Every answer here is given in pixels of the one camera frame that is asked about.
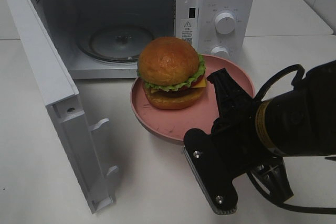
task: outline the robotic arm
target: robotic arm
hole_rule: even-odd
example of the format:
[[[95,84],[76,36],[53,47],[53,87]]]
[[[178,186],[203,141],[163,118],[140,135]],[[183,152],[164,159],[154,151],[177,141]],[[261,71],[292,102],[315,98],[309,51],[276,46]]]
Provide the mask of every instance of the robotic arm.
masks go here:
[[[276,81],[294,71],[292,91],[262,101]],[[336,61],[311,69],[303,79],[304,72],[301,65],[285,68],[270,78],[254,98],[225,69],[207,77],[215,87],[219,118],[210,135],[200,129],[187,131],[184,152],[215,213],[236,211],[238,197],[232,180],[247,173],[257,190],[279,207],[336,214],[335,208],[284,203],[293,196],[284,156],[336,154]]]

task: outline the open microwave door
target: open microwave door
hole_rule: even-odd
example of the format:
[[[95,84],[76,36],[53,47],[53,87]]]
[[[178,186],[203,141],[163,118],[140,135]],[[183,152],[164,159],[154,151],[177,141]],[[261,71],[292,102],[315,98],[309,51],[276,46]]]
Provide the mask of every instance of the open microwave door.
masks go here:
[[[94,213],[115,201],[118,167],[108,152],[109,120],[88,125],[79,91],[36,11],[38,0],[7,1],[45,107]]]

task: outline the white table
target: white table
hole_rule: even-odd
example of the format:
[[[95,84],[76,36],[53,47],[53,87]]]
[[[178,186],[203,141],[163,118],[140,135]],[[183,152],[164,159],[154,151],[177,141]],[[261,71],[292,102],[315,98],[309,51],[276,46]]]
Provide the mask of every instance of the white table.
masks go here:
[[[335,36],[246,38],[240,63],[256,89],[275,72],[301,63],[307,70],[336,58]],[[108,117],[122,171],[117,202],[92,215],[44,109],[20,41],[0,41],[0,221],[12,223],[335,223],[264,200],[245,175],[234,180],[238,211],[215,215],[181,146],[148,133],[130,107],[132,80],[81,80],[76,85],[91,123]],[[290,89],[280,82],[269,96]],[[336,206],[335,163],[286,158],[291,204]]]
[[[19,35],[6,0],[0,0],[0,39]],[[330,35],[332,29],[303,0],[254,0],[246,36]]]

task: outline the burger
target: burger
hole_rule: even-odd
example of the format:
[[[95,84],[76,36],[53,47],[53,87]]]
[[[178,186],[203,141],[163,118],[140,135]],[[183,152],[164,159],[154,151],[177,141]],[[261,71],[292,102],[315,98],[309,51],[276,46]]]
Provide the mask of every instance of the burger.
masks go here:
[[[138,76],[151,105],[177,110],[193,105],[205,90],[205,62],[187,42],[160,37],[145,46],[138,59]]]

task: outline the plate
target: plate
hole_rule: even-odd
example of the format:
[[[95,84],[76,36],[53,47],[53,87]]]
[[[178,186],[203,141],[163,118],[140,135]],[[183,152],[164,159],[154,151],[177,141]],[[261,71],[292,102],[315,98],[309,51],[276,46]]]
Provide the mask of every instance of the plate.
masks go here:
[[[243,69],[217,56],[203,55],[203,57],[206,67],[205,77],[226,68],[231,77],[254,97],[254,86]],[[191,128],[199,128],[209,134],[214,120],[219,116],[215,88],[208,81],[206,92],[202,97],[193,106],[181,110],[160,110],[150,105],[140,78],[137,78],[132,86],[130,100],[135,116],[149,132],[173,141],[183,141],[184,134]]]

